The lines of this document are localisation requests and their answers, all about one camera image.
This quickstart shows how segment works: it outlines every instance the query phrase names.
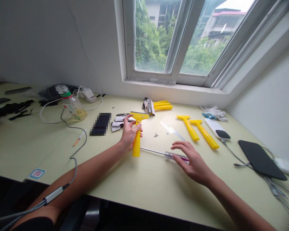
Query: white wall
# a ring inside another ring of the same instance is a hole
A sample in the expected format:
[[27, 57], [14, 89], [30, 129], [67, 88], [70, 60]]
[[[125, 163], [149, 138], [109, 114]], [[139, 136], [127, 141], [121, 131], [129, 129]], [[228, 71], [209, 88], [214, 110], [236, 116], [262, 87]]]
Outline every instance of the white wall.
[[289, 161], [289, 48], [227, 110], [273, 154]]
[[68, 0], [0, 1], [1, 79], [32, 85], [83, 85], [98, 92], [97, 76], [102, 93], [222, 109], [248, 86], [239, 83], [236, 91], [223, 94], [197, 87], [125, 83], [114, 0], [71, 1], [95, 71], [82, 48]]

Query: hand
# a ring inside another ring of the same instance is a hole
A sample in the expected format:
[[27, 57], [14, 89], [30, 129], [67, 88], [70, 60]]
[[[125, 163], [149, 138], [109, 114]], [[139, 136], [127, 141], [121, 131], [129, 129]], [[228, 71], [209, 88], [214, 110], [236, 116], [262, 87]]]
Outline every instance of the hand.
[[180, 165], [186, 175], [188, 175], [192, 180], [208, 187], [212, 181], [217, 178], [190, 142], [175, 141], [172, 145], [171, 149], [180, 149], [188, 157], [189, 164], [186, 164], [180, 157], [173, 155], [177, 164]]
[[136, 136], [136, 132], [140, 131], [142, 132], [141, 123], [139, 123], [136, 127], [132, 128], [132, 126], [136, 123], [136, 121], [132, 121], [128, 123], [128, 118], [133, 116], [132, 114], [127, 115], [124, 119], [124, 127], [123, 127], [123, 134], [121, 137], [120, 142], [124, 144], [128, 148], [128, 151], [132, 150], [133, 148], [133, 142]]

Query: tree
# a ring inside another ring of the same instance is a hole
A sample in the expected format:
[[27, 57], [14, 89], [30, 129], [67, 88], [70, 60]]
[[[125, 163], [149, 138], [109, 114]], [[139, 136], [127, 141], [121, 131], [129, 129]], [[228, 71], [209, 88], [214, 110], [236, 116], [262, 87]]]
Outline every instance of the tree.
[[136, 1], [135, 68], [145, 71], [163, 71], [159, 33], [150, 21], [145, 0]]
[[[145, 0], [136, 0], [135, 69], [163, 72], [173, 37], [176, 18], [167, 15], [164, 26], [157, 30], [151, 22]], [[213, 44], [208, 37], [201, 38], [202, 28], [196, 27], [186, 53], [181, 72], [207, 75], [227, 44]]]
[[188, 47], [181, 72], [208, 75], [224, 48], [225, 44], [214, 45], [208, 37], [199, 39]]

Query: black cloth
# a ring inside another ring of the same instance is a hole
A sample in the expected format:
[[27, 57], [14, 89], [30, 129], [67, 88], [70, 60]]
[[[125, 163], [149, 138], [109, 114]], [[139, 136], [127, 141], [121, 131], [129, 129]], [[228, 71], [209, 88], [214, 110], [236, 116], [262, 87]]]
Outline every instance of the black cloth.
[[13, 231], [55, 231], [54, 223], [48, 217], [36, 217], [21, 223]]

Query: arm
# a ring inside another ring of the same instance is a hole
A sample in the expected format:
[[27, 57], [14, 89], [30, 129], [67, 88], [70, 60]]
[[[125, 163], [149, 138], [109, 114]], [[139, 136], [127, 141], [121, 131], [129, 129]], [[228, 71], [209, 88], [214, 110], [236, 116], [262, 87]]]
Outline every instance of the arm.
[[189, 165], [174, 155], [175, 161], [192, 180], [208, 187], [239, 230], [275, 230], [213, 173], [190, 142], [176, 141], [172, 145], [171, 149], [181, 149], [186, 154]]
[[[21, 223], [35, 217], [49, 217], [54, 223], [63, 209], [68, 207], [75, 199], [88, 191], [112, 166], [114, 166], [129, 150], [133, 148], [133, 141], [136, 132], [141, 129], [141, 124], [132, 128], [135, 121], [128, 124], [128, 115], [124, 118], [124, 129], [121, 140], [98, 154], [97, 156], [87, 160], [77, 167], [75, 180], [67, 187], [64, 192], [53, 200], [49, 205], [44, 206], [30, 214], [21, 218], [13, 228]], [[74, 177], [75, 168], [65, 173], [54, 183], [52, 183], [30, 206], [28, 209], [40, 203], [44, 197], [55, 191], [57, 188], [69, 183]]]

